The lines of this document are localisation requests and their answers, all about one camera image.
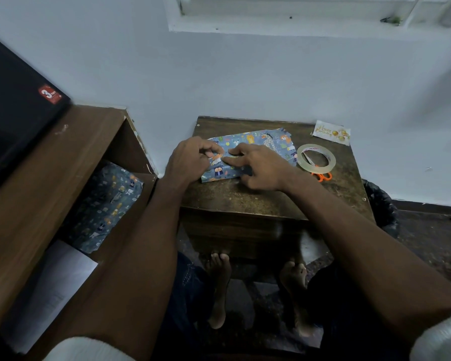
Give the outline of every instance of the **wall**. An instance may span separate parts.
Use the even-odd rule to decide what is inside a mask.
[[[76,102],[126,106],[159,172],[198,115],[320,118],[392,197],[451,205],[451,41],[171,33],[162,0],[0,0],[0,39]]]

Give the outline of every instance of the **foot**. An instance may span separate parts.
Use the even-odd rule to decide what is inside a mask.
[[[289,261],[285,263],[279,273],[279,279],[292,299],[296,329],[301,336],[309,337],[312,335],[313,325],[309,320],[306,309],[299,306],[302,303],[300,300],[303,300],[306,293],[306,275],[307,271],[303,263],[296,264]]]
[[[208,322],[211,328],[219,329],[226,321],[226,291],[232,272],[229,256],[213,253],[205,264],[205,271],[215,282],[214,306]]]

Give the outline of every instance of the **dark floor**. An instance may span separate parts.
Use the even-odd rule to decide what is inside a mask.
[[[400,210],[399,221],[398,240],[451,280],[451,215]],[[199,262],[188,240],[180,240],[179,248],[194,263]],[[326,254],[308,264],[307,281],[332,259]],[[221,329],[199,327],[209,351],[260,352],[267,348],[307,353],[309,346],[320,344],[321,329],[309,338],[299,337],[294,331],[289,299],[268,269],[233,263],[226,310],[227,319]]]

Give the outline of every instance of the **dark pants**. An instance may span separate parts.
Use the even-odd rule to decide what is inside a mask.
[[[326,359],[409,359],[408,349],[336,261],[309,281],[305,303],[312,321],[324,329],[321,353]]]
[[[153,359],[184,356],[201,358],[195,322],[209,319],[214,305],[215,287],[201,267],[177,253],[177,270],[167,311],[157,336]]]

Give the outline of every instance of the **clear adhesive tape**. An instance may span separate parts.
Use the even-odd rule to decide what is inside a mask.
[[[327,162],[328,162],[327,166],[316,167],[316,166],[313,166],[312,164],[310,164],[309,162],[307,162],[307,159],[302,155],[302,153],[306,152],[306,151],[314,151],[314,152],[321,153],[323,156],[325,156],[327,158]],[[332,152],[327,148],[324,148],[317,144],[305,144],[305,145],[300,146],[297,149],[297,163],[299,164],[299,166],[301,166],[306,171],[309,171],[312,173],[325,174],[325,173],[331,172],[331,170],[336,165],[336,157],[334,157]]]

